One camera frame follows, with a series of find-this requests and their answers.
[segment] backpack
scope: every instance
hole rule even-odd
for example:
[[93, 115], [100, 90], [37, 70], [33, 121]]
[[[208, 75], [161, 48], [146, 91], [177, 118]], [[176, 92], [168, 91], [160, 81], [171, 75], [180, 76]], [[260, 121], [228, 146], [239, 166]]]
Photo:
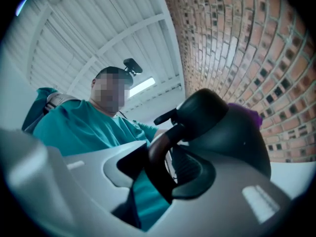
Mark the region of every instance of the backpack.
[[55, 109], [57, 106], [67, 102], [67, 101], [72, 101], [72, 100], [77, 100], [80, 101], [78, 98], [73, 97], [71, 95], [59, 93], [59, 92], [54, 92], [51, 93], [47, 99], [46, 99], [46, 105], [43, 109], [43, 112], [40, 116], [38, 116], [29, 126], [27, 126], [25, 129], [22, 129], [23, 131], [32, 134], [36, 125], [38, 122], [52, 109]]

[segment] purple object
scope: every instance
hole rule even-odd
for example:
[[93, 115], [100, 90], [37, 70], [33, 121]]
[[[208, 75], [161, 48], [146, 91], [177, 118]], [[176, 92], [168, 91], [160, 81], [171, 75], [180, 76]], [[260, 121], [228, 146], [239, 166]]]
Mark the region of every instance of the purple object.
[[259, 114], [256, 111], [253, 111], [251, 109], [248, 109], [248, 108], [241, 106], [239, 104], [236, 104], [236, 103], [229, 103], [228, 105], [229, 106], [236, 106], [238, 108], [241, 108], [241, 109], [244, 109], [245, 111], [247, 111], [249, 113], [249, 115], [253, 118], [253, 120], [255, 121], [258, 128], [260, 129], [260, 127], [262, 125], [262, 118], [259, 116]]

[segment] fluorescent light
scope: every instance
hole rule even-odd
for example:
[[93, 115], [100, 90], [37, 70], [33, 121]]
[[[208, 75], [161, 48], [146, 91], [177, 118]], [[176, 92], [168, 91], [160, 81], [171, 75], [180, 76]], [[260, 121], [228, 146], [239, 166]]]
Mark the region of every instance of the fluorescent light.
[[17, 6], [17, 8], [16, 8], [16, 10], [15, 10], [15, 15], [16, 15], [16, 16], [18, 16], [18, 15], [20, 14], [20, 12], [21, 12], [21, 10], [22, 10], [22, 8], [23, 8], [25, 2], [26, 2], [26, 0], [22, 0], [22, 1], [20, 2], [20, 4]]
[[156, 82], [154, 80], [154, 78], [150, 77], [148, 80], [142, 82], [141, 84], [133, 87], [130, 91], [129, 91], [129, 97], [132, 97], [134, 95], [136, 95], [137, 93], [143, 91], [144, 89], [147, 89], [148, 87], [154, 85]]

